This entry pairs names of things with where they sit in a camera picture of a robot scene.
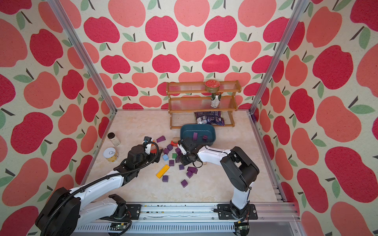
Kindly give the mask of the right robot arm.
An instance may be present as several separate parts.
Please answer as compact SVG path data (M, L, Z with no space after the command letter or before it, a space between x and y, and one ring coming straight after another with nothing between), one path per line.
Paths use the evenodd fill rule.
M200 145L186 138L178 141L178 148L182 153L180 161L185 166L199 161L223 167L234 192L229 204L219 204L214 209L220 220L244 221L250 217L253 209L249 195L259 175L259 168L240 147L222 150Z

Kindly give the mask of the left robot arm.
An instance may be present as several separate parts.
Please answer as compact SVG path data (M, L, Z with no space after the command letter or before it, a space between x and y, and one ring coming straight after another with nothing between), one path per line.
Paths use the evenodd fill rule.
M80 187L56 190L38 215L35 224L42 236L70 236L75 229L99 219L125 223L125 231L138 215L132 215L126 201L117 194L97 198L136 178L140 170L160 161L162 149L153 141L134 146L113 171Z

